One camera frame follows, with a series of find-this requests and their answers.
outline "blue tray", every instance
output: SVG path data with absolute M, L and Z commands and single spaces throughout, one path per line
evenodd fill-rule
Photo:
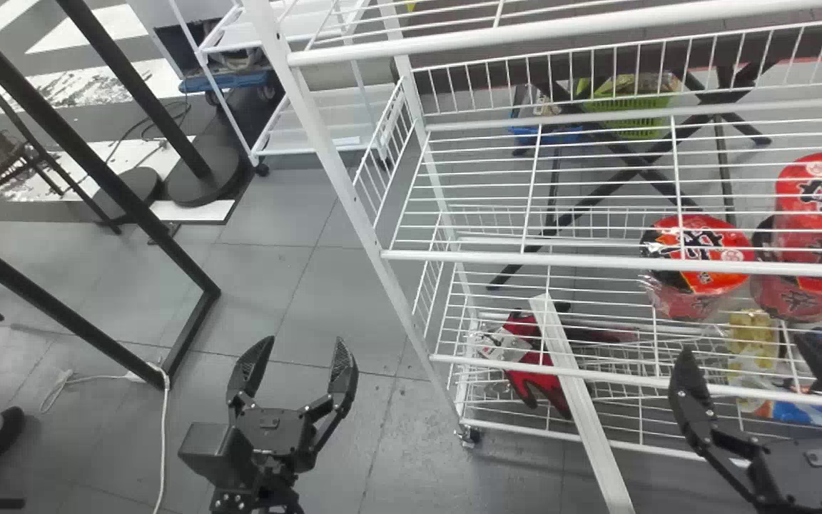
M 215 81 L 218 88 L 222 90 L 235 90 L 238 88 L 255 88 L 268 84 L 270 72 L 255 71 L 252 73 L 218 73 Z M 211 91 L 211 84 L 205 75 L 187 77 L 180 82 L 179 90 L 181 94 L 193 94 L 193 92 Z

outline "caster wheel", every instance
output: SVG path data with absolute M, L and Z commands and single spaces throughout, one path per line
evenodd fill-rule
M 463 448 L 473 449 L 482 441 L 483 432 L 479 428 L 466 426 L 463 429 L 456 430 L 456 435 L 459 436 Z
M 214 91 L 205 91 L 205 101 L 212 107 L 218 107 L 221 102 L 218 101 L 218 95 Z
M 271 102 L 278 96 L 278 90 L 274 85 L 266 84 L 258 88 L 258 98 L 264 102 Z

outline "wire basket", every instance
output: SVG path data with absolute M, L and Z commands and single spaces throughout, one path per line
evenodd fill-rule
M 643 81 L 643 75 L 646 74 L 639 74 L 640 82 Z M 611 111 L 662 109 L 668 107 L 671 103 L 671 97 L 666 94 L 673 91 L 673 84 L 676 80 L 671 74 L 666 74 L 666 77 L 662 78 L 662 83 L 655 85 L 654 91 L 661 92 L 662 95 L 643 98 L 631 98 L 629 96 L 626 98 L 614 98 L 614 88 L 616 88 L 618 92 L 627 89 L 627 95 L 636 94 L 637 92 L 641 94 L 643 91 L 652 89 L 649 88 L 648 84 L 640 88 L 639 84 L 635 84 L 634 77 L 634 75 L 617 77 L 616 86 L 614 85 L 614 81 L 608 79 L 608 81 L 604 82 L 604 84 L 594 91 L 593 98 L 610 98 L 610 100 L 590 101 L 582 106 L 583 109 L 587 113 L 596 114 L 611 113 Z M 580 94 L 585 88 L 589 87 L 591 87 L 591 79 L 580 79 L 577 82 L 577 94 Z M 614 135 L 622 139 L 658 139 L 666 133 L 665 127 L 668 126 L 668 120 L 665 118 L 635 118 L 632 120 L 603 121 L 601 126 L 607 129 L 617 130 Z

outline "white metal rack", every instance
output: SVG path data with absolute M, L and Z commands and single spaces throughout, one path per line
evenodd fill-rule
M 244 6 L 259 34 L 276 33 L 267 0 Z M 799 9 L 810 17 L 783 25 L 757 17 Z M 822 1 L 814 0 L 379 0 L 356 17 L 371 25 L 352 36 L 318 36 L 297 51 L 272 41 L 265 52 L 460 435 L 480 427 L 579 440 L 610 510 L 632 512 L 610 447 L 696 458 L 664 396 L 682 348 L 695 349 L 726 422 L 771 437 L 822 430 L 739 407 L 738 399 L 822 405 L 821 396 L 793 393 L 813 382 L 789 344 L 795 326 L 774 320 L 766 328 L 771 340 L 761 343 L 774 348 L 764 357 L 770 365 L 739 367 L 738 348 L 750 341 L 735 320 L 759 308 L 746 286 L 711 319 L 679 321 L 656 312 L 642 279 L 646 270 L 822 276 L 822 263 L 664 260 L 639 251 L 653 222 L 677 215 L 684 231 L 683 217 L 697 211 L 731 217 L 750 237 L 776 209 L 783 167 L 822 151 L 819 14 Z M 688 25 L 739 19 L 743 29 Z M 685 32 L 642 38 L 649 27 L 661 33 L 668 26 Z M 329 16 L 318 32 L 340 27 Z M 604 45 L 580 43 L 601 30 L 639 30 L 640 38 L 619 33 Z M 537 39 L 544 40 L 541 51 L 517 51 L 515 43 Z M 415 68 L 409 56 L 420 54 L 427 64 Z M 303 68 L 373 56 L 392 56 L 400 78 L 360 165 L 348 170 Z M 678 87 L 596 95 L 607 79 L 639 73 Z M 561 113 L 531 115 L 546 104 L 533 88 L 516 104 L 513 89 L 521 84 L 543 85 Z M 640 108 L 597 109 L 613 100 Z M 519 117 L 511 119 L 515 108 Z M 636 141 L 628 132 L 638 129 L 617 124 L 637 119 L 651 120 L 642 130 L 659 136 Z M 561 126 L 577 128 L 579 137 L 555 139 Z M 534 127 L 524 155 L 522 136 L 511 127 Z M 410 302 L 392 260 L 423 264 Z M 519 269 L 497 282 L 504 266 Z M 536 308 L 539 298 L 559 307 Z M 477 355 L 473 335 L 498 328 L 514 309 L 561 328 L 542 326 L 539 354 L 551 365 Z M 530 410 L 505 387 L 505 371 L 555 375 L 570 390 L 584 381 L 591 400 L 568 396 L 574 422 L 546 401 Z M 760 385 L 779 381 L 795 388 Z
M 197 42 L 186 25 L 176 0 L 169 0 L 169 4 L 251 163 L 258 165 L 258 161 L 264 156 L 312 153 L 313 148 L 300 129 L 300 123 L 293 109 L 290 109 L 286 95 L 281 98 L 257 140 L 248 143 L 208 65 L 211 56 L 216 54 L 262 48 L 262 39 L 254 25 L 249 20 L 242 19 L 243 5 L 238 0 L 232 0 L 228 12 L 218 20 L 202 42 Z M 350 40 L 368 4 L 369 0 L 275 0 L 270 3 L 278 26 L 275 38 L 283 38 L 293 46 L 311 45 L 319 38 Z M 336 29 L 325 28 L 329 19 L 339 21 Z M 351 63 L 351 67 L 357 84 L 355 87 L 316 91 L 314 94 L 314 101 L 324 105 L 323 119 L 333 134 L 335 147 L 342 152 L 368 148 L 375 120 L 385 108 L 385 100 L 394 88 L 392 84 L 365 85 L 356 61 Z

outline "white shelf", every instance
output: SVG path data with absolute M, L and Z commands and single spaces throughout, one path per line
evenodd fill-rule
M 288 43 L 305 43 L 317 35 L 318 38 L 336 38 L 349 35 L 355 30 L 359 13 L 369 0 L 337 0 L 336 6 L 342 10 L 343 26 L 338 30 L 317 30 L 329 16 L 335 16 L 332 0 L 278 0 L 271 2 L 271 9 L 278 18 L 278 26 Z M 261 38 L 248 19 L 241 19 L 245 12 L 242 6 L 233 6 L 218 25 L 205 37 L 199 49 L 205 54 L 257 49 L 262 46 Z
M 434 247 L 444 246 L 435 243 Z M 569 310 L 559 313 L 580 372 L 594 406 L 611 439 L 623 449 L 696 458 L 686 442 L 666 399 L 671 364 L 682 348 L 691 347 L 714 395 L 720 423 L 731 423 L 748 433 L 766 437 L 818 435 L 822 427 L 792 424 L 743 413 L 738 399 L 790 400 L 822 405 L 822 398 L 766 388 L 731 387 L 728 376 L 797 386 L 812 384 L 813 377 L 796 352 L 785 346 L 780 332 L 796 332 L 779 322 L 770 330 L 776 336 L 772 371 L 738 371 L 730 348 L 744 344 L 734 338 L 731 315 L 756 308 L 746 291 L 736 295 L 709 322 L 676 322 L 656 318 L 639 277 L 629 270 L 612 274 L 592 268 L 525 267 L 497 290 L 487 289 L 499 266 L 466 266 L 428 261 L 414 299 L 417 324 L 427 334 L 430 359 L 448 365 L 447 387 L 455 398 L 463 423 L 509 430 L 553 439 L 578 441 L 574 424 L 564 419 L 541 394 L 537 409 L 529 409 L 508 387 L 502 361 L 477 355 L 470 336 L 499 328 L 513 309 L 529 310 L 529 299 L 547 293 Z M 547 342 L 541 341 L 544 358 L 550 359 Z M 519 371 L 573 375 L 552 366 L 519 365 Z
M 822 34 L 822 22 L 766 27 L 754 32 L 766 35 L 763 42 L 767 44 L 770 36 L 778 38 L 779 34 Z M 712 46 L 720 40 L 720 34 L 701 38 L 710 40 Z M 655 42 L 631 45 L 650 48 L 651 53 L 644 54 L 643 59 L 655 62 L 661 61 L 659 52 L 666 48 Z M 746 48 L 757 53 L 751 45 Z M 570 49 L 564 53 L 572 57 L 587 52 L 591 56 L 596 55 L 592 53 L 596 49 Z M 424 156 L 398 166 L 415 167 L 409 188 L 404 189 L 404 184 L 395 190 L 388 188 L 391 180 L 385 183 L 374 162 L 378 153 L 369 153 L 355 176 L 357 195 L 374 224 L 380 223 L 379 214 L 386 198 L 404 199 L 394 237 L 382 245 L 382 257 L 822 276 L 822 263 L 728 263 L 640 257 L 639 240 L 655 221 L 700 210 L 717 218 L 734 218 L 737 228 L 751 238 L 758 225 L 776 212 L 781 196 L 776 192 L 780 172 L 801 157 L 822 152 L 822 54 L 819 59 L 804 59 L 793 50 L 789 62 L 769 66 L 762 57 L 767 55 L 764 50 L 759 50 L 760 61 L 733 66 L 760 69 L 763 76 L 755 84 L 722 84 L 721 90 L 726 93 L 746 94 L 737 104 L 698 105 L 697 91 L 683 85 L 696 77 L 714 88 L 709 91 L 718 91 L 714 68 L 696 69 L 687 76 L 667 79 L 665 69 L 658 65 L 652 83 L 676 84 L 670 91 L 627 91 L 616 97 L 646 108 L 602 109 L 593 113 L 590 106 L 606 101 L 605 98 L 590 96 L 580 100 L 567 95 L 552 99 L 564 109 L 563 114 L 538 117 L 532 115 L 532 107 L 539 105 L 536 95 L 526 94 L 516 102 L 509 84 L 487 79 L 485 84 L 489 88 L 482 90 L 472 87 L 471 77 L 478 69 L 484 71 L 499 63 L 500 71 L 519 66 L 532 81 L 544 73 L 545 78 L 572 91 L 571 84 L 578 82 L 578 75 L 551 72 L 550 63 L 560 52 L 414 69 L 411 77 L 399 81 L 395 97 L 406 99 L 427 87 L 450 92 L 420 99 L 428 130 Z M 734 61 L 740 61 L 740 55 Z M 415 87 L 409 87 L 412 77 Z M 444 87 L 433 87 L 435 81 L 447 77 L 452 79 Z M 488 77 L 496 74 L 491 71 Z M 643 104 L 644 99 L 655 96 L 659 100 Z M 397 101 L 392 108 L 398 112 L 405 109 L 405 104 L 407 101 Z M 511 112 L 519 105 L 519 118 L 512 120 Z M 575 109 L 577 114 L 569 114 L 565 109 Z M 750 126 L 763 131 L 771 143 L 756 146 L 739 131 L 743 126 L 740 121 L 722 119 L 717 124 L 724 131 L 725 149 L 718 150 L 716 124 L 710 119 L 714 114 L 728 113 L 741 114 Z M 695 121 L 688 125 L 691 117 Z M 642 127 L 628 123 L 612 128 L 617 121 L 637 118 L 648 121 Z M 513 126 L 553 131 L 560 124 L 576 127 L 573 137 L 529 139 L 511 132 Z M 653 129 L 653 139 L 627 137 L 639 130 L 637 127 L 644 131 Z M 678 127 L 695 132 L 675 146 L 669 134 Z M 395 137 L 384 131 L 381 134 L 379 146 L 384 138 Z M 403 147 L 407 137 L 398 136 L 392 143 Z M 513 156 L 513 150 L 522 149 L 522 144 L 526 146 L 524 155 Z M 630 166 L 637 169 L 637 159 L 642 162 L 646 157 L 656 160 L 640 166 L 642 175 L 625 175 L 624 170 L 631 169 Z M 724 159 L 721 167 L 728 178 L 720 176 L 720 157 Z M 603 196 L 597 205 L 580 204 L 591 191 L 605 185 L 620 187 Z M 557 190 L 554 195 L 550 194 L 552 186 Z M 577 221 L 561 223 L 560 230 L 555 231 L 552 224 L 558 218 Z M 386 227 L 386 231 L 391 231 L 391 227 Z M 443 253 L 430 250 L 436 232 L 440 232 L 438 237 L 452 238 L 457 244 Z M 776 236 L 780 231 L 773 228 L 764 233 Z M 545 251 L 535 253 L 528 250 L 530 246 L 541 246 Z M 547 253 L 546 248 L 554 248 L 555 252 Z M 745 248 L 756 250 L 751 246 Z M 786 248 L 810 251 L 804 247 Z
M 306 49 L 289 55 L 288 64 L 300 67 L 381 56 L 432 55 L 481 46 L 498 46 L 504 51 L 515 43 L 542 39 L 561 48 L 572 45 L 569 39 L 574 36 L 591 36 L 599 30 L 642 31 L 655 26 L 694 26 L 698 22 L 723 26 L 726 21 L 744 25 L 757 16 L 762 22 L 764 17 L 774 19 L 780 13 L 809 13 L 812 7 L 822 10 L 822 1 L 815 0 L 666 0 L 655 6 L 642 0 L 577 0 L 565 4 L 550 0 L 462 4 L 420 0 L 408 11 L 409 4 L 407 0 L 394 0 L 366 6 L 354 36 L 316 39 Z M 320 31 L 345 25 L 327 16 Z M 554 39 L 564 43 L 555 43 Z
M 392 84 L 365 86 L 363 91 L 369 102 L 369 111 L 360 88 L 313 92 L 313 100 L 320 105 L 336 149 L 346 152 L 368 148 L 372 142 L 375 123 L 382 116 L 392 90 Z M 255 142 L 253 155 L 281 156 L 313 152 L 306 131 L 285 96 Z

